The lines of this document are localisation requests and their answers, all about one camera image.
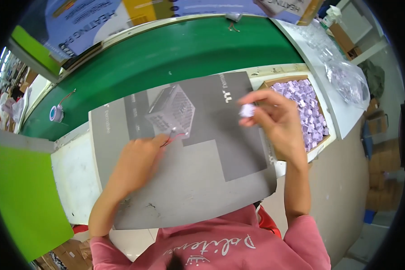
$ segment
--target floor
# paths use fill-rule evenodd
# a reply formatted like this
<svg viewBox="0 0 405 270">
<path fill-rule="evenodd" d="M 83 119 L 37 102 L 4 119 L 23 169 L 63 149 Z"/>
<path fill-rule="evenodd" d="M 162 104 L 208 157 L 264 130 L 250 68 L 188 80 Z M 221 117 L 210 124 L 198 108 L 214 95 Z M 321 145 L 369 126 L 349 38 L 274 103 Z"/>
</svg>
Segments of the floor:
<svg viewBox="0 0 405 270">
<path fill-rule="evenodd" d="M 344 140 L 330 144 L 313 161 L 310 169 L 312 194 L 311 215 L 335 266 L 358 239 L 363 225 L 366 194 L 369 186 L 367 160 L 360 142 L 360 122 Z M 282 236 L 288 225 L 284 212 L 285 178 L 278 179 L 278 191 L 262 205 L 280 229 Z M 115 230 L 111 241 L 134 261 L 156 240 L 157 229 Z"/>
</svg>

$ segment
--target plastic bag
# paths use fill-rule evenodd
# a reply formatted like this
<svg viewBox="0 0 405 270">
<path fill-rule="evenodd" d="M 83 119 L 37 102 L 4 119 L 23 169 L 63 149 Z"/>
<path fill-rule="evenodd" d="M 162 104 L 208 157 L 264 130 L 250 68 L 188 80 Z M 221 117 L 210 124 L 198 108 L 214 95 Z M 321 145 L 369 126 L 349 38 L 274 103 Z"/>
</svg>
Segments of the plastic bag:
<svg viewBox="0 0 405 270">
<path fill-rule="evenodd" d="M 371 100 L 366 77 L 361 68 L 350 62 L 324 64 L 327 78 L 346 103 L 366 110 Z"/>
<path fill-rule="evenodd" d="M 18 102 L 12 104 L 12 119 L 15 121 L 15 123 L 19 123 L 23 109 L 24 99 L 19 99 Z"/>
</svg>

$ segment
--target hand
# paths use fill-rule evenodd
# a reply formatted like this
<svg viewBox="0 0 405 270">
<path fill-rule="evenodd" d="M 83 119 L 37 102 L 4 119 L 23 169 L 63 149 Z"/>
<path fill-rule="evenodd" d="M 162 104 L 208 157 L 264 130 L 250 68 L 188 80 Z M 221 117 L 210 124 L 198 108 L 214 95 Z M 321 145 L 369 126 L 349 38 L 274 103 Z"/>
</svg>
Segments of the hand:
<svg viewBox="0 0 405 270">
<path fill-rule="evenodd" d="M 271 90 L 258 90 L 241 98 L 239 104 L 259 102 L 253 117 L 245 117 L 239 121 L 244 127 L 259 124 L 273 144 L 283 154 L 287 162 L 294 165 L 306 165 L 307 156 L 300 116 L 295 101 Z"/>
<path fill-rule="evenodd" d="M 168 140 L 165 134 L 155 138 L 131 140 L 123 148 L 116 167 L 105 189 L 122 200 L 129 193 L 143 187 L 157 170 L 165 151 L 161 147 Z"/>
</svg>

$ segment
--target pink shirt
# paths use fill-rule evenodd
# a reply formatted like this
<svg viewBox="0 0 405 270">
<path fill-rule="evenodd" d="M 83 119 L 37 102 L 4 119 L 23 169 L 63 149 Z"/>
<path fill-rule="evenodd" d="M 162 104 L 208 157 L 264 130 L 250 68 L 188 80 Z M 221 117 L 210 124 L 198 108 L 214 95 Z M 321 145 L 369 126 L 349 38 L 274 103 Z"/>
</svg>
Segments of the pink shirt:
<svg viewBox="0 0 405 270">
<path fill-rule="evenodd" d="M 330 269 L 311 216 L 298 217 L 282 240 L 258 227 L 253 205 L 214 219 L 159 229 L 156 242 L 133 263 L 102 237 L 92 238 L 90 247 L 95 270 L 164 270 L 173 251 L 185 269 Z"/>
</svg>

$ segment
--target roll of tape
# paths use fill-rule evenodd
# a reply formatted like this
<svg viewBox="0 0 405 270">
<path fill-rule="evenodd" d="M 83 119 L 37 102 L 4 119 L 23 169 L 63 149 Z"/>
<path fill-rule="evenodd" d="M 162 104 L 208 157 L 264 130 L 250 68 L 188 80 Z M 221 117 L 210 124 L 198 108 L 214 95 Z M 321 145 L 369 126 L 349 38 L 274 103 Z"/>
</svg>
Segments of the roll of tape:
<svg viewBox="0 0 405 270">
<path fill-rule="evenodd" d="M 63 107 L 61 105 L 53 106 L 49 111 L 50 121 L 61 122 L 63 120 Z"/>
</svg>

